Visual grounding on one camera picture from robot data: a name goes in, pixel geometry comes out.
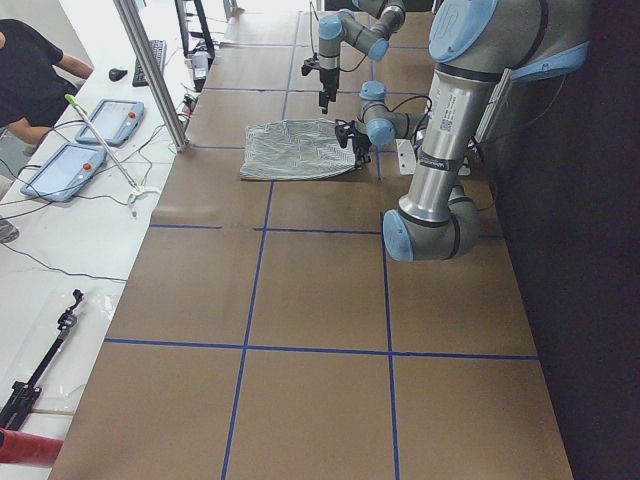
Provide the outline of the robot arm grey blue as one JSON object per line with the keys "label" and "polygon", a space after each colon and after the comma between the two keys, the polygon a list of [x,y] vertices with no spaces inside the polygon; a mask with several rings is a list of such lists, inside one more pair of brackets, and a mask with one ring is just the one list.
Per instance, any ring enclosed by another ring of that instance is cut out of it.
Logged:
{"label": "robot arm grey blue", "polygon": [[382,83],[362,85],[356,119],[335,127],[341,146],[364,158],[373,145],[423,135],[409,191],[383,218],[393,259],[448,260],[473,247],[480,219],[458,172],[492,92],[504,71],[535,81],[580,68],[591,11],[589,1],[445,1],[429,34],[429,111],[393,112]]}
{"label": "robot arm grey blue", "polygon": [[303,76],[312,70],[319,72],[322,90],[319,107],[328,113],[329,103],[336,101],[341,72],[341,44],[346,43],[370,60],[379,62],[389,49],[389,40],[404,24],[406,8],[403,1],[353,1],[361,11],[376,19],[371,27],[356,20],[355,13],[341,9],[322,17],[318,22],[318,49],[301,67]]}

